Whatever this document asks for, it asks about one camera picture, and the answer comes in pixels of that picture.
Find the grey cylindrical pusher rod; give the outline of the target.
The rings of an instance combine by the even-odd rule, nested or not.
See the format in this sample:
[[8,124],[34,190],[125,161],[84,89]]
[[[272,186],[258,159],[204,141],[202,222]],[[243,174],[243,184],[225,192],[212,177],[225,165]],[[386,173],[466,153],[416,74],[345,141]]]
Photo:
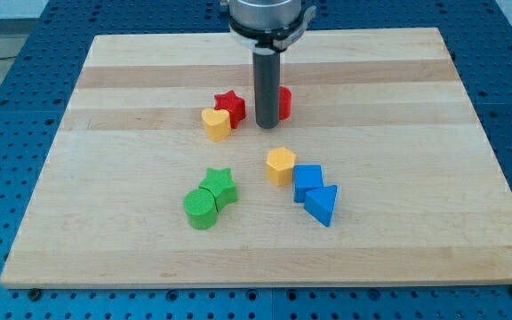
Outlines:
[[280,54],[252,55],[255,119],[260,128],[279,123]]

